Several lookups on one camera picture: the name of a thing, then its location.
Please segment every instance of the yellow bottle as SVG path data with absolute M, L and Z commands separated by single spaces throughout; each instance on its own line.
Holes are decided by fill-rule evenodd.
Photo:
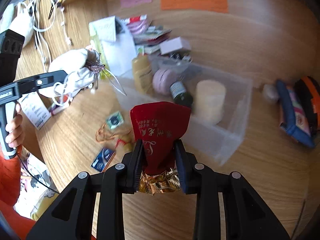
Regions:
M 132 74 L 136 90 L 142 94 L 152 94 L 153 73 L 148 56 L 138 55 L 132 60 Z

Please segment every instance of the gold foil wrapper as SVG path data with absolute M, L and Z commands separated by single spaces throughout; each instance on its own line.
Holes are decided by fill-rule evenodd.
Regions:
M 154 195 L 156 192 L 174 192 L 180 189 L 178 172 L 174 168 L 164 171 L 159 175 L 150 176 L 145 172 L 141 173 L 139 192 Z

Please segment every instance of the black wire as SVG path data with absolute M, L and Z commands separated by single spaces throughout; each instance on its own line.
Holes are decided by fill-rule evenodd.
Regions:
M 21 158 L 20 158 L 19 154 L 17 154 L 17 156 L 19 157 L 19 159 L 20 159 L 20 161 L 21 161 L 21 163 L 22 163 L 23 167 L 24 167 L 24 168 L 25 168 L 25 170 L 30 174 L 30 176 L 31 176 L 31 177 L 33 177 L 36 181 L 38 181 L 40 184 L 42 184 L 43 186 L 45 186 L 45 187 L 46 187 L 46 188 L 48 188 L 49 190 L 53 191 L 54 193 L 60 194 L 58 191 L 56 191 L 56 190 L 54 190 L 54 189 L 52 189 L 52 188 L 48 187 L 47 185 L 45 185 L 45 184 L 43 184 L 41 181 L 39 181 L 39 179 L 37 179 L 35 176 L 33 176 L 33 175 L 30 173 L 30 171 L 27 169 L 27 167 L 24 165 L 24 163 L 23 163 L 23 161 L 21 160 Z

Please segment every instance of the wooden desk surface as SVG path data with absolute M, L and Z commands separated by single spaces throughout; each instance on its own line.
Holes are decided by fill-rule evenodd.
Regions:
M 278 77 L 292 80 L 313 69 L 318 25 L 312 13 L 296 0 L 229 0 L 229 14 L 160 11 L 159 5 L 159 0 L 132 9 L 120 9 L 119 0 L 69 4 L 66 19 L 72 49 L 89 44 L 87 26 L 93 20 L 113 14 L 129 17 L 148 13 L 156 24 L 172 28 L 173 36 L 181 35 L 191 42 L 197 63 L 252 77 L 257 87 Z M 43 0 L 40 8 L 47 15 L 50 4 Z M 57 13 L 57 23 L 44 34 L 53 58 L 70 49 Z M 31 42 L 23 49 L 17 78 L 42 72 L 40 57 Z M 81 171 L 94 173 L 90 164 L 101 148 L 95 142 L 95 132 L 118 109 L 111 87 L 102 82 L 94 95 L 81 92 L 70 108 L 52 117 L 37 132 L 44 160 L 59 190 Z M 241 172 L 292 233 L 308 188 L 308 150 L 279 130 L 278 108 L 264 102 L 257 90 L 245 140 L 224 166 L 219 167 L 196 149 L 186 148 L 215 171 Z M 112 165 L 121 161 L 123 154 L 117 152 Z M 191 239 L 195 204 L 195 196 L 182 192 L 125 195 L 127 239 Z

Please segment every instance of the transparent plastic box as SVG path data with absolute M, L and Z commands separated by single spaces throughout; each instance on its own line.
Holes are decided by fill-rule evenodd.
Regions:
M 187 90 L 194 96 L 196 85 L 201 80 L 212 79 L 221 82 L 227 89 L 223 119 L 217 125 L 210 125 L 191 115 L 188 130 L 182 137 L 185 145 L 212 156 L 223 165 L 242 143 L 247 127 L 251 105 L 252 80 L 226 73 L 213 67 L 205 67 L 167 57 L 149 57 L 152 70 L 171 68 L 179 76 Z M 169 101 L 171 96 L 142 95 L 135 90 L 132 71 L 118 77 L 127 96 L 117 93 L 118 101 L 124 110 L 145 103 Z

